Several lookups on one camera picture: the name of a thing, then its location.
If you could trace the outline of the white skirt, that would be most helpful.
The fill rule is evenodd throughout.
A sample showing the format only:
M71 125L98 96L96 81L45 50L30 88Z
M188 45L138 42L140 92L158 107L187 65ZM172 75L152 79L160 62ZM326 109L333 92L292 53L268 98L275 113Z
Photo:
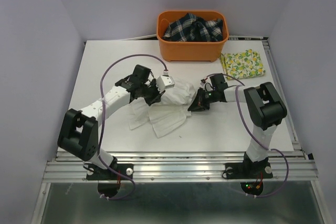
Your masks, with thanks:
M168 89L159 103L147 105L143 98L129 105L129 128L134 130L150 123L157 138L164 137L182 126L192 113L188 111L196 92L192 83L175 79L175 86Z

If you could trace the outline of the lemon print skirt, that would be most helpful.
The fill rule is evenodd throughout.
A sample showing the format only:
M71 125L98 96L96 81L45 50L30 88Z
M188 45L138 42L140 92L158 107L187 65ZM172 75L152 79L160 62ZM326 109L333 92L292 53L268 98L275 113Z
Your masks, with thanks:
M221 54L219 60L224 73L236 79L264 76L266 69L260 53L252 49L243 52Z

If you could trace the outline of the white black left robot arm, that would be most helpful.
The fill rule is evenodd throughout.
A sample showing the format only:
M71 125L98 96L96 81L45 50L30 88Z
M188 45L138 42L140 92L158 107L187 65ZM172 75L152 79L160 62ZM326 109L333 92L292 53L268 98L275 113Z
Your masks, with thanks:
M175 85L168 71L158 78L150 79L151 69L136 65L133 73L120 79L108 92L101 92L101 98L80 109L69 109L64 116L57 145L84 162L88 171L100 173L106 179L130 175L120 173L117 158L101 148L106 120L120 108L138 98L147 105L161 101L165 91Z

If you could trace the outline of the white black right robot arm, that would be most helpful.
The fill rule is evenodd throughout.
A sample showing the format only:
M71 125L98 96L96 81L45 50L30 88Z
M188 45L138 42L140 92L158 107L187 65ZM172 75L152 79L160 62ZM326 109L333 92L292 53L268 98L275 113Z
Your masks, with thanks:
M235 102L247 105L253 129L247 130L251 141L244 153L241 163L225 163L222 173L224 179L271 179L271 165L268 151L272 136L287 116L287 108L271 82L257 87L248 87L239 83L229 86L223 73L215 73L201 80L200 87L189 106L190 112L201 112L210 109L215 102Z

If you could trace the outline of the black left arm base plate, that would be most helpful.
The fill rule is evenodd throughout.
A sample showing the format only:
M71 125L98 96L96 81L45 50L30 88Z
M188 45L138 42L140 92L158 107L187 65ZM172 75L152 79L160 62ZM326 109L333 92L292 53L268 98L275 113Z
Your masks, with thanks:
M126 178L123 178L108 169L102 169L91 163L84 163L83 168L87 172L86 180L126 180ZM131 163L118 164L114 170L127 178L133 178L134 165Z

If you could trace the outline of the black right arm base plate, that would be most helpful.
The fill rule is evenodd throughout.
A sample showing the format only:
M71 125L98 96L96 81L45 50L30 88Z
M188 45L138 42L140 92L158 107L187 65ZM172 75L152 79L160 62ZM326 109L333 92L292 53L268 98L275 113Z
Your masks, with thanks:
M237 179L271 179L273 178L272 169L268 162L241 162L225 163L225 169L222 171L222 177L228 180Z

